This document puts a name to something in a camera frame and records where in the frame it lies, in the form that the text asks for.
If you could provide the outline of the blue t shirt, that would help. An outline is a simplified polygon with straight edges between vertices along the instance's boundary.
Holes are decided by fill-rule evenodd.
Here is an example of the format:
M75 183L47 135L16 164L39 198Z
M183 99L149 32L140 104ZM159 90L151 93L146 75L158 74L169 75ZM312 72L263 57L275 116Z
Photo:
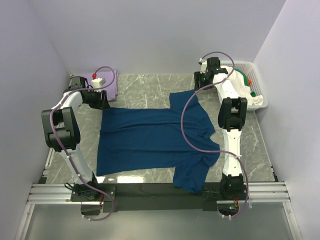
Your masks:
M202 190L220 146L215 128L193 90L171 93L169 108L109 108L103 111L96 174L174 168L175 187Z

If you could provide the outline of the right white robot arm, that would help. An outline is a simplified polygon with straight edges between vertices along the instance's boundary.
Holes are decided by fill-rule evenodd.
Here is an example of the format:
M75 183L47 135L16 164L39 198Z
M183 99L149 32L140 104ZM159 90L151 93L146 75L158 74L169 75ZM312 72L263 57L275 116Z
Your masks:
M248 101L236 91L232 77L234 67L221 65L218 57L200 59L200 71L194 73L194 89L215 87L220 98L218 125L224 139L224 167L219 193L226 200L235 200L246 191L239 159L240 139L245 125Z

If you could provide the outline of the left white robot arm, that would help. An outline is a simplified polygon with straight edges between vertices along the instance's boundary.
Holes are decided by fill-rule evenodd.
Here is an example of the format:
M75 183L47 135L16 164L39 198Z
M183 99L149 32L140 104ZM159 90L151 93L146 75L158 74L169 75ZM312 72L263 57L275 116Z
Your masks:
M47 146L64 158L73 175L74 185L65 186L94 201L100 195L100 188L80 149L81 133L75 117L82 104L96 110L110 108L106 90L95 90L85 77L72 75L62 99L51 109L43 110L41 120Z

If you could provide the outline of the folded purple t shirt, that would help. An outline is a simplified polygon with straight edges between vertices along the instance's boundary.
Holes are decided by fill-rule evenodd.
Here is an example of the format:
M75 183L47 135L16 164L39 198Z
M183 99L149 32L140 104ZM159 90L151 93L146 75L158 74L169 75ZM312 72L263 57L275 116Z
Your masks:
M114 102L117 100L118 96L118 76L119 73L115 71L115 79L112 82L114 78L114 74L112 71L99 71L96 74L97 79L104 79L102 81L103 85L98 84L96 80L92 78L92 73L81 73L80 76L84 77L87 79L88 84L92 86L93 88L100 88L100 87L105 87L103 90L106 90L107 93L107 100L109 102Z

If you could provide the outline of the white t shirt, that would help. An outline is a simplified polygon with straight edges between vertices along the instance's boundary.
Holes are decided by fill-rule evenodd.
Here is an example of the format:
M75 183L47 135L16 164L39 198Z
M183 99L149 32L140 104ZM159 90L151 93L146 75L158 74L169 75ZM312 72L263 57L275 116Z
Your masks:
M223 65L222 68L227 70L227 74L222 73L217 77L214 77L214 80L217 80L218 82L222 81L232 70L233 72L225 81L215 86L218 92L220 103L222 103L222 101L226 98L238 99L240 97L247 100L248 111L254 111L255 109L263 106L265 103L263 95L255 92L256 97L252 97L251 87L245 86L244 78L239 72L226 65Z

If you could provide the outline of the green t shirt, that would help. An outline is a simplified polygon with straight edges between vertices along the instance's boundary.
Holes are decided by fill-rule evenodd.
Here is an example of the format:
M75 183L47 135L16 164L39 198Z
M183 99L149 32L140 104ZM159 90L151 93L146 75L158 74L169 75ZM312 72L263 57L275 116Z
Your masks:
M244 85L247 87L250 87L252 85L252 81L239 69L235 69L238 73L240 73L243 76ZM250 95L252 97L256 97L257 94L255 91L251 91Z

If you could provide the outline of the white plastic laundry basket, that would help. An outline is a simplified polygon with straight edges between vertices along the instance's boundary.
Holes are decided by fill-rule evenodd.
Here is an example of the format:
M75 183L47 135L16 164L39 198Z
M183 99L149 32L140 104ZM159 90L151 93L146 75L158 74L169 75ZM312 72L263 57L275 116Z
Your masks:
M232 67L234 70L235 69L241 70L252 81L252 85L250 86L251 90L256 92L257 95L262 94L262 96L264 98L263 106L255 109L255 110L247 110L248 112L254 112L260 108L265 108L268 106L268 99L267 99L267 95L263 89L262 78L260 76L260 73L259 73L257 67L252 62L236 61L233 64L232 62L225 60L225 61L221 62L221 67L222 66Z

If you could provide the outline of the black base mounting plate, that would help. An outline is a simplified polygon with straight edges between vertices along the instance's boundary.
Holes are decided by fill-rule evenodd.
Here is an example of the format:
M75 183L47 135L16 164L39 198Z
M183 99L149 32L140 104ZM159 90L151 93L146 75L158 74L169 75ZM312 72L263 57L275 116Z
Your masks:
M207 182L198 193L174 187L172 183L99 183L96 189L65 183L70 201L81 204L85 216L118 211L198 210L217 211L219 201L243 201L247 187L237 190L219 182Z

